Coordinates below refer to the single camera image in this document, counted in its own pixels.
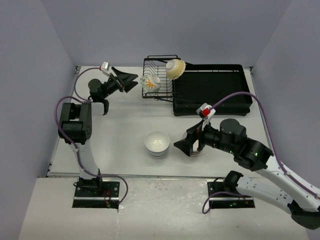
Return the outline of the beige floral bowl front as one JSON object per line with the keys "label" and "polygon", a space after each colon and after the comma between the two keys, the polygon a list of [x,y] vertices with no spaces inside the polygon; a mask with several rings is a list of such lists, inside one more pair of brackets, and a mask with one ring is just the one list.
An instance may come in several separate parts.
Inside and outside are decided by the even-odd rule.
{"label": "beige floral bowl front", "polygon": [[193,148],[192,149],[192,156],[196,156],[196,155],[199,155],[203,150],[202,149],[198,149],[198,148]]}

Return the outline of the white green floral bowl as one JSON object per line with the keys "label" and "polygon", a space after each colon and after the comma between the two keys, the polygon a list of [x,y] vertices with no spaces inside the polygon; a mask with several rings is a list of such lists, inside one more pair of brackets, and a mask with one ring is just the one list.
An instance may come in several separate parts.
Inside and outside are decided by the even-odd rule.
{"label": "white green floral bowl", "polygon": [[157,93],[161,88],[161,80],[157,75],[147,74],[140,77],[142,89],[147,93]]}

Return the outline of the white bowl back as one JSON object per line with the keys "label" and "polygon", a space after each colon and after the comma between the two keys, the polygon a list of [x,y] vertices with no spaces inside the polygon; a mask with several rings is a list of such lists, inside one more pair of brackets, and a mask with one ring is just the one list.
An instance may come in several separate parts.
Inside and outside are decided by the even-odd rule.
{"label": "white bowl back", "polygon": [[153,153],[166,151],[170,146],[170,142],[169,136],[165,132],[158,130],[148,133],[144,138],[145,147]]}

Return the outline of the white bowl front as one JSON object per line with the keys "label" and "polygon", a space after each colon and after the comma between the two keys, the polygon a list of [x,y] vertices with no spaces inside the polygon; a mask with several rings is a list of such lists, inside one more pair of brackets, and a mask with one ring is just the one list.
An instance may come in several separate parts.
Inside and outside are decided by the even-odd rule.
{"label": "white bowl front", "polygon": [[162,155],[152,155],[152,154],[148,154],[148,156],[152,159],[162,159],[165,158],[167,156],[167,153],[164,153]]}

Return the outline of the yellow patterned bowl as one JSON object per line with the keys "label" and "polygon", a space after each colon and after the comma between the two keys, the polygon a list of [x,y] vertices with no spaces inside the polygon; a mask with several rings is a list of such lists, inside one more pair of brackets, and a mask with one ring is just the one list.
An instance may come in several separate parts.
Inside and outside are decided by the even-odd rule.
{"label": "yellow patterned bowl", "polygon": [[165,65],[166,77],[169,80],[179,78],[186,69],[186,63],[181,59],[171,59]]}

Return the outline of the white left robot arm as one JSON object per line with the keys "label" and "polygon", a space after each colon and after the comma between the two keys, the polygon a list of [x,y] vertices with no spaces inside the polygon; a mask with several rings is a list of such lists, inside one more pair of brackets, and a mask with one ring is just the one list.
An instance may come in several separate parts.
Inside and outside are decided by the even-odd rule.
{"label": "white left robot arm", "polygon": [[137,74],[109,67],[107,62],[97,70],[107,77],[106,82],[91,79],[88,83],[88,98],[81,97],[78,93],[62,97],[56,104],[61,107],[61,111],[54,110],[58,136],[70,146],[79,167],[79,179],[75,185],[77,198],[94,198],[108,191],[103,181],[105,175],[101,174],[91,148],[93,117],[108,114],[108,96],[116,91],[128,93],[138,84]]}

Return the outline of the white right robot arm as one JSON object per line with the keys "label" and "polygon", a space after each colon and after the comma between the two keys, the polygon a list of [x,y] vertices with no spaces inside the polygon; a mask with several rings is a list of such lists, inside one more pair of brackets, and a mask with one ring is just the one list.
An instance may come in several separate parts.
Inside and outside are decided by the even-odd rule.
{"label": "white right robot arm", "polygon": [[190,157],[193,145],[198,151],[205,146],[229,153],[242,168],[268,179],[275,186],[259,183],[237,171],[230,171],[223,181],[219,194],[245,198],[250,196],[283,210],[300,226],[316,230],[320,227],[320,190],[313,187],[315,195],[305,189],[308,183],[294,172],[283,170],[275,154],[263,143],[247,136],[246,128],[229,118],[220,123],[219,129],[203,121],[186,130],[185,138],[173,145]]}

